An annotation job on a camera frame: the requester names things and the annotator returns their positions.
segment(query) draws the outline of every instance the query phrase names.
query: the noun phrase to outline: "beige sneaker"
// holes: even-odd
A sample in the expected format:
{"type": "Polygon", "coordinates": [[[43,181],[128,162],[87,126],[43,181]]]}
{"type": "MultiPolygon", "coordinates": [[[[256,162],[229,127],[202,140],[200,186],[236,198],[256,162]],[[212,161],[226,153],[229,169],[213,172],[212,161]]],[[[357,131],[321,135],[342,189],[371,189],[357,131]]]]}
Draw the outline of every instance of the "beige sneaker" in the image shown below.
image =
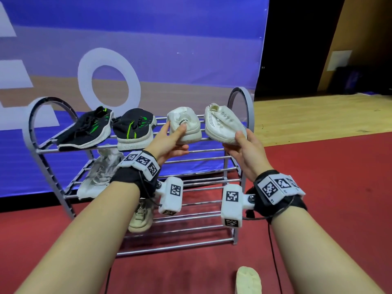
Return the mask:
{"type": "Polygon", "coordinates": [[[147,231],[153,224],[153,208],[154,204],[151,200],[140,200],[139,205],[129,223],[128,230],[132,233],[147,231]]]}
{"type": "Polygon", "coordinates": [[[256,270],[245,266],[238,268],[236,294],[262,294],[262,282],[256,270]]]}

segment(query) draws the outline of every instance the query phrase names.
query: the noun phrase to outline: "metal shoe rack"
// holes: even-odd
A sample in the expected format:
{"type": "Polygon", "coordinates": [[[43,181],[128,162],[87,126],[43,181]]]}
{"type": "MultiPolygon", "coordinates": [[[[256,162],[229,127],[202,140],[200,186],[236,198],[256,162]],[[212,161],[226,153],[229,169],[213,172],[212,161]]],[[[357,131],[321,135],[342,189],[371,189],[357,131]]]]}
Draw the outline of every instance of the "metal shoe rack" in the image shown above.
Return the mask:
{"type": "MultiPolygon", "coordinates": [[[[234,99],[237,95],[241,95],[246,103],[246,108],[247,108],[247,127],[251,129],[252,131],[254,130],[254,109],[253,109],[253,102],[252,98],[249,94],[249,92],[246,90],[246,88],[243,87],[237,87],[232,90],[230,93],[230,96],[228,98],[228,108],[233,107],[234,99]]],[[[40,106],[44,104],[57,104],[60,107],[62,107],[65,111],[69,113],[71,116],[72,120],[76,122],[78,119],[78,116],[76,115],[76,112],[72,109],[72,107],[65,101],[56,98],[56,97],[44,97],[44,98],[39,98],[34,100],[32,103],[29,105],[29,111],[30,114],[28,116],[28,122],[26,124],[26,127],[23,128],[23,139],[25,141],[25,144],[27,148],[30,150],[33,158],[35,159],[36,163],[38,164],[40,170],[42,171],[43,175],[46,178],[46,181],[52,188],[54,194],[56,195],[57,199],[60,201],[61,205],[64,207],[66,213],[73,219],[76,216],[76,213],[70,203],[70,199],[77,198],[76,195],[72,194],[72,190],[76,186],[81,185],[83,182],[83,177],[84,175],[90,170],[91,165],[95,161],[94,158],[94,153],[92,150],[100,149],[100,148],[115,148],[117,145],[99,145],[96,147],[91,147],[89,149],[82,149],[86,152],[87,154],[87,162],[84,165],[84,167],[79,171],[79,173],[76,174],[74,179],[66,186],[66,188],[63,188],[61,184],[58,182],[55,174],[53,173],[47,159],[45,156],[47,154],[55,154],[59,153],[59,150],[56,148],[55,142],[57,136],[59,136],[62,132],[70,128],[64,129],[63,131],[59,132],[52,138],[49,138],[45,142],[39,144],[37,142],[36,134],[35,134],[35,128],[34,128],[34,122],[35,122],[35,116],[37,114],[38,109],[40,106]]],[[[198,115],[200,118],[200,122],[204,123],[203,115],[198,115]]],[[[166,118],[157,118],[157,120],[160,122],[158,123],[158,126],[162,126],[165,123],[166,118]]],[[[111,135],[109,138],[116,138],[115,135],[111,135]]],[[[211,140],[210,138],[202,138],[201,142],[211,140]]],[[[201,199],[203,198],[203,192],[206,190],[216,190],[216,189],[222,189],[223,186],[226,183],[237,183],[242,186],[242,189],[245,191],[245,181],[246,178],[243,175],[241,169],[238,167],[237,162],[229,156],[227,153],[224,152],[223,148],[213,148],[213,149],[205,149],[205,150],[193,150],[190,151],[190,153],[201,153],[201,152],[217,152],[217,153],[222,153],[218,154],[215,157],[209,157],[209,158],[198,158],[198,159],[183,159],[179,161],[167,161],[166,163],[181,163],[181,162],[193,162],[193,161],[208,161],[208,160],[219,160],[223,159],[223,168],[219,170],[214,170],[214,171],[209,171],[209,172],[200,172],[200,173],[187,173],[187,174],[179,174],[176,175],[177,177],[180,177],[184,181],[184,199],[187,197],[188,192],[199,192],[198,198],[201,199]],[[233,161],[234,167],[228,167],[228,160],[231,159],[233,161]],[[239,178],[235,179],[228,179],[227,173],[230,171],[236,170],[238,172],[239,178]]],[[[165,179],[168,176],[160,176],[160,179],[165,179]]],[[[234,245],[237,244],[238,242],[238,230],[236,229],[228,229],[224,227],[222,224],[220,225],[208,225],[208,226],[198,226],[197,221],[199,219],[205,219],[209,217],[220,217],[220,202],[222,200],[214,200],[214,201],[199,201],[199,202],[194,202],[194,203],[185,203],[183,204],[182,212],[186,211],[186,208],[188,206],[196,206],[199,208],[201,205],[215,205],[217,207],[217,210],[215,211],[208,211],[208,212],[198,212],[198,213],[191,213],[191,214],[181,214],[181,215],[176,215],[176,216],[163,216],[160,215],[158,218],[154,218],[154,225],[158,223],[166,223],[166,224],[171,224],[171,223],[176,223],[179,221],[195,221],[196,222],[196,227],[192,228],[181,228],[181,229],[175,229],[175,230],[170,230],[170,231],[161,231],[161,232],[152,232],[149,233],[148,231],[145,234],[130,234],[126,235],[125,238],[140,238],[144,236],[150,236],[150,237],[158,237],[160,235],[178,235],[178,234],[189,234],[189,233],[200,233],[200,232],[206,232],[206,231],[216,231],[219,229],[225,229],[228,230],[228,234],[226,238],[221,238],[221,239],[215,239],[215,240],[209,240],[209,241],[204,241],[204,242],[194,242],[194,243],[187,243],[187,244],[180,244],[180,245],[171,245],[171,246],[158,246],[158,247],[153,247],[149,249],[125,249],[125,250],[120,250],[120,252],[117,253],[117,257],[124,257],[124,256],[132,256],[132,255],[138,255],[138,254],[148,254],[148,253],[153,253],[153,252],[163,252],[163,251],[172,251],[172,250],[178,250],[178,249],[184,249],[184,248],[192,248],[192,247],[200,247],[200,246],[208,246],[208,245],[217,245],[217,244],[223,244],[223,243],[233,243],[234,245]]]]}

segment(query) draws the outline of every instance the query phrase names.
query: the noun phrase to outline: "white ring shape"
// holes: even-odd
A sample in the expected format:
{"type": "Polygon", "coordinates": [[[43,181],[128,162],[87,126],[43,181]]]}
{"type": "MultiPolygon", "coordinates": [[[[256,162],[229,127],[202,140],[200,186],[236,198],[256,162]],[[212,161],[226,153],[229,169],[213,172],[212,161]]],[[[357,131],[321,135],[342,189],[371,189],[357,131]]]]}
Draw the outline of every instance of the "white ring shape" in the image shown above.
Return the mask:
{"type": "Polygon", "coordinates": [[[87,105],[92,109],[99,106],[114,111],[115,116],[122,116],[129,109],[136,108],[140,102],[140,82],[131,64],[118,52],[111,49],[96,48],[87,52],[80,60],[78,67],[79,90],[87,105]],[[92,75],[101,66],[116,68],[124,76],[128,84],[128,97],[124,104],[111,107],[103,104],[95,95],[92,88],[92,75]]]}

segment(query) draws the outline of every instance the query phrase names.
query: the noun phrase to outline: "wooden floor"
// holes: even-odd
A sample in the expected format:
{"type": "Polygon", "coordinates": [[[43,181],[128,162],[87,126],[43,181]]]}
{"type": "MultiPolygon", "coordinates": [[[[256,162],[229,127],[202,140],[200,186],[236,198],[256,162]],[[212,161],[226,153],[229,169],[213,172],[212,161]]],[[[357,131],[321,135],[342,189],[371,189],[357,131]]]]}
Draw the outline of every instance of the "wooden floor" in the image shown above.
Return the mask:
{"type": "Polygon", "coordinates": [[[255,134],[265,146],[392,131],[392,97],[334,95],[256,101],[255,134]]]}

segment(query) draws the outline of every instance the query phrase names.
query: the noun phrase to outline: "hand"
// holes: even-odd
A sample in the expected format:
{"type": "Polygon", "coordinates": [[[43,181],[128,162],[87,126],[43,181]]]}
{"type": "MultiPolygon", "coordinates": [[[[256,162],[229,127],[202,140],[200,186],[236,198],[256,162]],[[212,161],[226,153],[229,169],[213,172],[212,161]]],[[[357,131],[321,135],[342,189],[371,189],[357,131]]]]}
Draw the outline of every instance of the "hand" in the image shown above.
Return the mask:
{"type": "Polygon", "coordinates": [[[248,139],[245,135],[238,131],[236,132],[236,141],[239,147],[223,144],[226,152],[236,159],[239,167],[245,173],[246,177],[254,182],[256,178],[263,172],[273,169],[268,162],[263,144],[253,132],[246,129],[248,139]]]}
{"type": "Polygon", "coordinates": [[[173,134],[167,135],[170,122],[165,123],[154,140],[145,150],[151,153],[162,167],[169,158],[180,157],[189,153],[189,145],[177,145],[177,141],[187,131],[187,125],[182,124],[173,134]]]}

